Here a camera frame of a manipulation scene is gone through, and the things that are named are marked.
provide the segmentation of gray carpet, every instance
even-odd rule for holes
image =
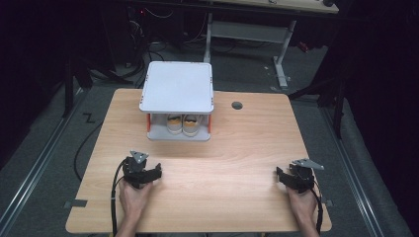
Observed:
[[[158,51],[165,60],[202,61],[204,56],[202,48],[158,48],[162,47],[156,44],[151,49]],[[262,48],[241,46],[227,53],[221,52],[227,49],[226,45],[217,45],[213,49],[211,64],[215,90],[284,94],[307,86],[327,51],[327,48],[320,48],[304,53],[290,47],[284,59],[286,75],[291,77],[290,87],[280,90],[271,59],[276,52],[275,45]],[[160,60],[157,54],[151,55],[154,60]],[[140,74],[130,80],[136,81],[139,77]],[[77,172],[83,176],[99,134],[100,122],[106,115],[113,93],[120,87],[133,86],[96,80],[94,87],[85,92],[86,98],[69,121],[41,178],[7,236],[74,236],[65,230],[70,209],[64,208],[67,201],[75,198],[80,184],[73,169],[74,159],[77,159]],[[48,108],[34,121],[30,133],[11,161],[1,170],[1,213],[6,211],[60,123],[63,98],[61,89]],[[345,175],[341,151],[324,118],[324,111],[328,113],[329,110],[317,108],[312,96],[292,101],[292,105],[310,158],[325,167],[324,171],[317,171],[316,176],[324,197],[329,200],[328,212],[333,226],[322,236],[372,236]],[[347,104],[344,113],[343,138],[339,142],[345,147],[365,188],[383,235],[411,236],[375,169]],[[299,233],[273,233],[270,236],[299,236]]]

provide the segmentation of wooden tabletop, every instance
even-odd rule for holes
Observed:
[[[116,91],[76,197],[87,204],[72,207],[67,231],[112,232],[112,182],[131,149],[149,153],[147,169],[158,163],[163,169],[138,232],[298,230],[275,174],[277,166],[287,168],[307,157],[286,95],[214,92],[211,138],[205,142],[149,140],[140,96],[141,90]],[[233,102],[243,108],[234,109]],[[120,222],[124,212],[118,195]],[[322,230],[330,230],[326,208],[323,218]]]

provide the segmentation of human arm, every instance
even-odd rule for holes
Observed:
[[[304,237],[317,237],[319,234],[315,228],[313,213],[317,206],[317,200],[311,191],[299,194],[298,191],[287,187],[290,196],[291,208],[299,229]]]
[[[135,189],[124,179],[120,180],[120,202],[125,216],[116,237],[133,237],[139,218],[148,201],[152,183],[148,183],[141,190]]]

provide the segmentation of desk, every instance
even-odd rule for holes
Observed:
[[[212,2],[241,4],[248,6],[264,7],[264,8],[278,8],[293,11],[308,11],[322,14],[337,14],[339,9],[336,5],[326,7],[323,1],[316,0],[211,0]],[[296,20],[292,20],[290,25],[285,27],[269,27],[250,24],[228,23],[224,21],[213,21],[212,14],[209,14],[207,26],[207,45],[204,54],[204,62],[210,63],[210,40],[212,37],[232,38],[238,40],[256,40],[273,43],[280,43],[282,45],[278,56],[274,56],[273,61],[275,70],[277,72],[278,82],[281,89],[287,89],[287,76],[284,73],[282,65],[284,56],[286,54],[288,45],[293,35]]]
[[[288,194],[275,174],[277,166],[286,168],[307,157],[286,95],[214,92],[211,139],[206,142],[147,139],[140,96],[141,90],[116,91],[76,197],[87,204],[72,207],[67,231],[112,232],[112,181],[131,149],[149,153],[148,169],[157,163],[163,169],[138,232],[298,230]],[[243,108],[235,110],[233,102]],[[118,200],[117,217],[123,219]],[[324,208],[322,230],[330,228]]]

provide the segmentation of black device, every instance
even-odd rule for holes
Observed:
[[[277,175],[278,180],[281,183],[293,190],[297,190],[299,194],[308,190],[314,194],[318,206],[316,230],[318,234],[320,234],[320,228],[323,222],[323,206],[321,205],[321,193],[317,196],[314,191],[315,181],[312,169],[324,170],[324,167],[311,161],[310,159],[304,158],[301,160],[294,160],[293,163],[290,164],[290,175],[284,173],[280,167],[277,167]]]
[[[123,164],[124,179],[137,189],[141,189],[145,184],[160,179],[162,174],[160,163],[155,169],[148,171],[145,170],[146,164],[146,159],[141,163],[137,163],[133,157],[127,156]]]
[[[297,190],[299,194],[314,188],[314,176],[311,168],[290,164],[291,174],[286,174],[277,167],[278,179],[285,186]]]

